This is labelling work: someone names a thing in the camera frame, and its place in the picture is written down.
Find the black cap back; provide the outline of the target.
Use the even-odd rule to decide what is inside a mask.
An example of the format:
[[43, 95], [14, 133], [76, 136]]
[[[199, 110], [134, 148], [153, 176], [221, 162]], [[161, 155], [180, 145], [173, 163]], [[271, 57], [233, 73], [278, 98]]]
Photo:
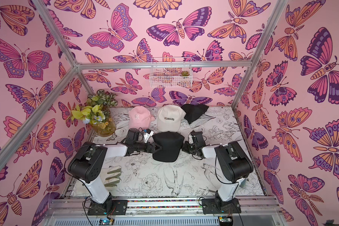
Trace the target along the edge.
[[192, 122], [199, 119], [203, 114], [205, 114], [209, 107], [204, 104], [199, 105], [184, 104], [183, 106], [181, 106], [181, 108], [186, 113], [184, 119], [187, 120], [188, 124], [191, 124]]

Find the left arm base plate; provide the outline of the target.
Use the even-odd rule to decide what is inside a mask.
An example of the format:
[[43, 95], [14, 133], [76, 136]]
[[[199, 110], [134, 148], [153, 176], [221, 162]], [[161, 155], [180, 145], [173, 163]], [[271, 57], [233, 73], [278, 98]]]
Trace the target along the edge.
[[110, 195], [103, 204], [90, 201], [90, 206], [87, 215], [125, 215], [127, 211], [128, 200], [113, 199]]

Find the pink cap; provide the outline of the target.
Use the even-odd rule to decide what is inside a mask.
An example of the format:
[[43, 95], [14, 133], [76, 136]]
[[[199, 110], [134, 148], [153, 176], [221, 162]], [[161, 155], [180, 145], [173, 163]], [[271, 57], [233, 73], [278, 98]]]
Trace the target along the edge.
[[132, 108], [129, 111], [129, 118], [130, 129], [148, 129], [151, 122], [155, 120], [151, 112], [143, 106]]

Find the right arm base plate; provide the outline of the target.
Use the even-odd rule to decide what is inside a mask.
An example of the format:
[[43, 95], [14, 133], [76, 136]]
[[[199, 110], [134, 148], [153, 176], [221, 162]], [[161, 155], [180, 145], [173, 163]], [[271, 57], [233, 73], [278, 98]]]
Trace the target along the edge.
[[239, 200], [234, 198], [230, 201], [223, 201], [218, 194], [214, 198], [200, 198], [204, 214], [232, 214], [242, 213]]

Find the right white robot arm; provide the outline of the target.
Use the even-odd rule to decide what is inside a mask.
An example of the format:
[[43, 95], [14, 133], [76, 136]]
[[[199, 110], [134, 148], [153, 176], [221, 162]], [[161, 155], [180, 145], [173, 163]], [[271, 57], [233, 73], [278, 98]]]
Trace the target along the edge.
[[215, 197], [220, 202], [231, 202], [235, 199], [237, 188], [253, 172], [253, 164], [238, 141], [228, 144], [206, 145], [202, 132], [192, 131], [182, 151], [197, 159], [214, 159], [214, 173], [221, 184]]

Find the white Colorado cap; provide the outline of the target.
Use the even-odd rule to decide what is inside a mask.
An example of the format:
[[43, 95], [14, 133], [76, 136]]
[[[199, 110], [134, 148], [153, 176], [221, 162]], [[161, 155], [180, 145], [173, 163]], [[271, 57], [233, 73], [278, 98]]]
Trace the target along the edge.
[[166, 105], [157, 114], [157, 128], [160, 132], [177, 132], [184, 119], [185, 111], [177, 105]]

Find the black cap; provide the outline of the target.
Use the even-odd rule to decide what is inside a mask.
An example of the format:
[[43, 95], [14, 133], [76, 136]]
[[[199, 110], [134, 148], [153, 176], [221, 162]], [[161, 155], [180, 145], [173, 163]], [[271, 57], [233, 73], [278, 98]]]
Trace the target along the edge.
[[209, 107], [204, 104], [199, 105], [184, 104], [183, 106], [181, 106], [181, 108], [186, 113], [184, 119], [187, 120], [188, 124], [191, 124], [192, 122], [199, 119], [203, 114], [205, 114]]
[[162, 147], [153, 153], [154, 160], [164, 163], [173, 163], [177, 160], [184, 143], [184, 137], [177, 132], [161, 132], [153, 135], [156, 144]]

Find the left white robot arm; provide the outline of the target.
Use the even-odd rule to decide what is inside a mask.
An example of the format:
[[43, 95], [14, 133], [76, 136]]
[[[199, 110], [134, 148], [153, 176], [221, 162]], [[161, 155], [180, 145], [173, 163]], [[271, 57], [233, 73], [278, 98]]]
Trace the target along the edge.
[[140, 131], [130, 129], [127, 136], [116, 144], [99, 145], [85, 142], [68, 165], [67, 171], [79, 180], [89, 191], [91, 200], [95, 204], [104, 204], [109, 201], [110, 193], [106, 190], [100, 173], [106, 158], [130, 156], [135, 153], [157, 153], [162, 146], [155, 142], [139, 140]]

